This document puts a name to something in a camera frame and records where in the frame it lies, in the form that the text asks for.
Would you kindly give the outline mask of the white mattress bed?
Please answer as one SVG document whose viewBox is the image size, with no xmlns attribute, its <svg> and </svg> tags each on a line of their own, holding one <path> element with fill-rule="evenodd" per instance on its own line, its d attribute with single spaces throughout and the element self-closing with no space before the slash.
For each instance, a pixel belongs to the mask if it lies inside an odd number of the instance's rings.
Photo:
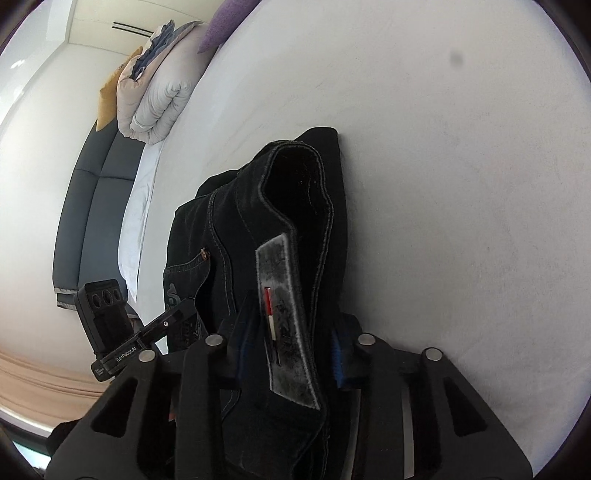
<svg viewBox="0 0 591 480">
<path fill-rule="evenodd" d="M 339 131 L 342 310 L 443 350 L 542 469 L 590 396 L 590 83 L 533 1 L 263 1 L 155 177 L 136 311 L 177 207 L 274 140 Z"/>
</svg>

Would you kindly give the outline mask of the folded blue grey clothes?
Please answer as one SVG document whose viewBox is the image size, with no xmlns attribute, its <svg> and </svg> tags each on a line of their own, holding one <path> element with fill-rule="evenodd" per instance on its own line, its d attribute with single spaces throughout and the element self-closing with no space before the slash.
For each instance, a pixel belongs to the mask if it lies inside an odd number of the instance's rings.
<svg viewBox="0 0 591 480">
<path fill-rule="evenodd" d="M 175 23 L 173 20 L 163 24 L 159 32 L 153 36 L 147 48 L 135 61 L 130 78 L 137 80 L 145 71 L 149 63 L 163 51 L 175 38 Z"/>
</svg>

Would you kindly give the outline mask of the dark grey upholstered headboard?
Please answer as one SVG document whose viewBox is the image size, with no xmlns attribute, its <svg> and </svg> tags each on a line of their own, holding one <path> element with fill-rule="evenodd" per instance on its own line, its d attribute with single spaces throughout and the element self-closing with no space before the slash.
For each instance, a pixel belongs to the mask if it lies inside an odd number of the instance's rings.
<svg viewBox="0 0 591 480">
<path fill-rule="evenodd" d="M 53 257 L 57 304 L 74 307 L 84 284 L 115 279 L 124 211 L 144 144 L 123 136 L 116 121 L 92 128 L 73 169 L 61 211 Z"/>
</svg>

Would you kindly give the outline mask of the folded beige duvet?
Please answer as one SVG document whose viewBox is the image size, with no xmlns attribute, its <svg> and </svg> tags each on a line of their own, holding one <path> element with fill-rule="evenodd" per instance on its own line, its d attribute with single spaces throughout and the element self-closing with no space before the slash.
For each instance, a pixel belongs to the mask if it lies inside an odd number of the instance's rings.
<svg viewBox="0 0 591 480">
<path fill-rule="evenodd" d="M 161 26 L 146 41 L 143 51 Z M 167 137 L 211 63 L 211 50 L 198 52 L 207 27 L 200 21 L 175 27 L 175 38 L 137 80 L 130 74 L 143 52 L 127 64 L 116 91 L 116 120 L 123 136 L 149 145 Z"/>
</svg>

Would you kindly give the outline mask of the purple pillow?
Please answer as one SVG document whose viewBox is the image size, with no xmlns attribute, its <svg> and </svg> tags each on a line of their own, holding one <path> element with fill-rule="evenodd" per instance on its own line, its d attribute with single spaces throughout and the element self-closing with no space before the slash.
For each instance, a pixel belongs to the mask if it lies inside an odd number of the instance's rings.
<svg viewBox="0 0 591 480">
<path fill-rule="evenodd" d="M 223 1 L 208 24 L 198 52 L 204 53 L 221 46 L 259 3 L 259 0 Z"/>
</svg>

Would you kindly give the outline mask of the mustard yellow pillow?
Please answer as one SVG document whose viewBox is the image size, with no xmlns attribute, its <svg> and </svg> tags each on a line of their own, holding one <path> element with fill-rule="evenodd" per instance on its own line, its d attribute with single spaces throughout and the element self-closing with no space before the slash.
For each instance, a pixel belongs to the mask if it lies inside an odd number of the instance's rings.
<svg viewBox="0 0 591 480">
<path fill-rule="evenodd" d="M 131 55 L 125 59 L 108 77 L 104 85 L 99 90 L 98 112 L 95 124 L 96 131 L 104 129 L 116 117 L 116 91 L 118 79 L 127 64 L 142 52 L 143 48 L 141 46 L 134 50 Z"/>
</svg>

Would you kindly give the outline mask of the black denim pants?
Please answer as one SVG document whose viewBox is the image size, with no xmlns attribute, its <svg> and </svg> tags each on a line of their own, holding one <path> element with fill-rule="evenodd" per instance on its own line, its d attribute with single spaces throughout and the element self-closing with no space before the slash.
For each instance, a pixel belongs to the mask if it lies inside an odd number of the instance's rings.
<svg viewBox="0 0 591 480">
<path fill-rule="evenodd" d="M 332 325 L 346 315 L 346 249 L 342 155 L 331 127 L 267 144 L 177 208 L 164 302 L 190 299 L 197 317 L 170 330 L 169 350 L 218 334 L 224 318 L 252 316 L 247 376 L 221 397 L 231 471 L 341 476 L 355 402 L 332 371 Z"/>
</svg>

